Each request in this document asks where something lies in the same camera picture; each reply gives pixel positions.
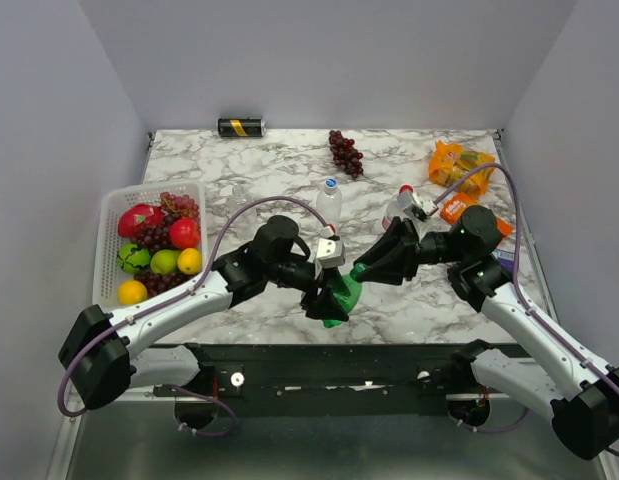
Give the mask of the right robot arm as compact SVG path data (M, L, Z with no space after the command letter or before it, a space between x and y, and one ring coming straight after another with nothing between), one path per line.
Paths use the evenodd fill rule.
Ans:
M413 222L396 217L354 262L359 282L400 285L420 266L445 264L458 297L504 329L541 367L534 373L494 347L453 362L458 390L492 387L550 422L561 443L591 460L619 440L619 366L575 340L523 292L493 254L502 235L495 215L471 206L447 232L419 236Z

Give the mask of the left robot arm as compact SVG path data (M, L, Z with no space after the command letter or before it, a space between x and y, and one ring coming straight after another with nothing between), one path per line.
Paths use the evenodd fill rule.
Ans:
M191 346L156 343L195 320L229 310L264 292L269 284L297 290L306 317L345 322L338 302L345 262L342 240L331 227L309 249L298 225L286 216L267 220L255 237L208 263L206 270L174 289L136 305L104 311L94 304L80 312L58 359L65 369L57 396L71 415L65 391L74 387L86 410L102 408L130 388L168 385L190 395L203 393L209 368Z

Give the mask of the green bottle cap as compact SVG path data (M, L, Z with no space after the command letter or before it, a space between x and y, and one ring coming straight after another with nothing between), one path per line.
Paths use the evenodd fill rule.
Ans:
M350 271L350 276L352 278L357 278L360 274L362 274L366 270L366 265L363 263L357 263L353 266Z

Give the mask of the green plastic bottle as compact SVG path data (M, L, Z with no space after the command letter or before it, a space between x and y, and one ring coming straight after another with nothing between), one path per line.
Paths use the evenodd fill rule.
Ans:
M341 274L338 268L323 270L323 283L318 296L323 314L330 317L322 319L323 327L330 329L343 323L341 313L346 316L352 312L362 295L363 286L357 281L356 269Z

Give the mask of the clear bottle blue cap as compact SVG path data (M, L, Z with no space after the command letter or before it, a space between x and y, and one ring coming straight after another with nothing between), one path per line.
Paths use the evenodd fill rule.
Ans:
M329 225L333 226L335 230L338 231L342 211L342 192L339 188L339 184L338 190L331 195L326 194L323 187L324 183L316 198L316 210Z

